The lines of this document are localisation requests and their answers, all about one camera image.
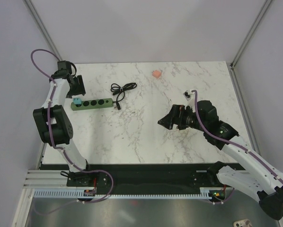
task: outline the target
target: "metal floor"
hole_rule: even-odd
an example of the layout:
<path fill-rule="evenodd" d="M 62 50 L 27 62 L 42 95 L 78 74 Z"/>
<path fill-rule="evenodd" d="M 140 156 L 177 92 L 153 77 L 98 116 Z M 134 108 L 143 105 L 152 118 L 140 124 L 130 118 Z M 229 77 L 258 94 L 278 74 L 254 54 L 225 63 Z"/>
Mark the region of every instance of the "metal floor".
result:
<path fill-rule="evenodd" d="M 69 199 L 34 199 L 36 210 L 48 212 Z M 236 191 L 223 205 L 197 200 L 109 199 L 74 203 L 48 216 L 30 212 L 26 227 L 233 227 L 250 219 L 253 227 L 279 227 L 259 205 Z"/>

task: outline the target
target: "white wall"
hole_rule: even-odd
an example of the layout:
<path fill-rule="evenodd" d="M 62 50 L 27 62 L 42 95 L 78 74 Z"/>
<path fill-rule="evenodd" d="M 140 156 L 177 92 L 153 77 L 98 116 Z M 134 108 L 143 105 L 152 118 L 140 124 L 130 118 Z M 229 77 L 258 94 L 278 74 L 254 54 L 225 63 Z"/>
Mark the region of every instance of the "white wall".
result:
<path fill-rule="evenodd" d="M 283 171 L 283 0 L 274 1 L 235 72 L 261 153 Z"/>
<path fill-rule="evenodd" d="M 0 0 L 0 227 L 11 225 L 40 148 L 32 111 L 44 102 L 49 81 L 30 61 L 35 48 L 48 46 L 22 0 Z M 44 71 L 55 71 L 51 56 L 35 55 Z"/>
<path fill-rule="evenodd" d="M 265 0 L 32 0 L 75 63 L 232 61 Z"/>

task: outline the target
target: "small orange object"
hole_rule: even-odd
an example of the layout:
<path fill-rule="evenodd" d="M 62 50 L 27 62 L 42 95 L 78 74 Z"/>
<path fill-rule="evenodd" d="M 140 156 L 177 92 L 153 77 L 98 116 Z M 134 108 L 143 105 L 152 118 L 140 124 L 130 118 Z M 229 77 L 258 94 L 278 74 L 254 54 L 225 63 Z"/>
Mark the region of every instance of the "small orange object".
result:
<path fill-rule="evenodd" d="M 158 79 L 161 76 L 161 71 L 158 71 L 158 70 L 153 71 L 152 76 Z"/>

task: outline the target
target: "white marble surface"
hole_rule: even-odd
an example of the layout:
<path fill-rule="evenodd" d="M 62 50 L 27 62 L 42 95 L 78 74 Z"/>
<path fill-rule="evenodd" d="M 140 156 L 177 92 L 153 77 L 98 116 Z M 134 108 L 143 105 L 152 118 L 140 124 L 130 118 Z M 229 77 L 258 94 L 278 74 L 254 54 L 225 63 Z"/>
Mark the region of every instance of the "white marble surface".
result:
<path fill-rule="evenodd" d="M 210 145 L 202 132 L 168 131 L 157 124 L 172 104 L 186 104 L 182 94 L 188 89 L 198 90 L 199 100 L 210 100 L 220 119 L 231 124 L 250 144 L 223 61 L 78 64 L 77 68 L 86 88 L 86 95 L 80 96 L 83 100 L 112 97 L 112 83 L 137 83 L 136 89 L 126 92 L 120 111 L 105 108 L 74 112 L 71 100 L 66 100 L 64 109 L 73 125 L 73 140 L 89 163 L 235 162 Z M 161 78 L 154 78 L 153 70 L 161 70 Z M 65 161 L 47 146 L 43 163 Z"/>

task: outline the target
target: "power outlet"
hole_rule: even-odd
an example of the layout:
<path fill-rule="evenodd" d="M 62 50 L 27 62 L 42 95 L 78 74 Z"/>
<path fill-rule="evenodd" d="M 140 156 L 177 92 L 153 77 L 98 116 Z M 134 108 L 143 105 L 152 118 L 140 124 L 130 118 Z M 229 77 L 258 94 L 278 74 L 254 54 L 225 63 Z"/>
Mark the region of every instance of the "power outlet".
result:
<path fill-rule="evenodd" d="M 73 102 L 71 103 L 71 109 L 73 111 L 100 109 L 108 107 L 113 107 L 113 100 L 111 98 L 82 101 L 81 105 L 74 104 Z"/>

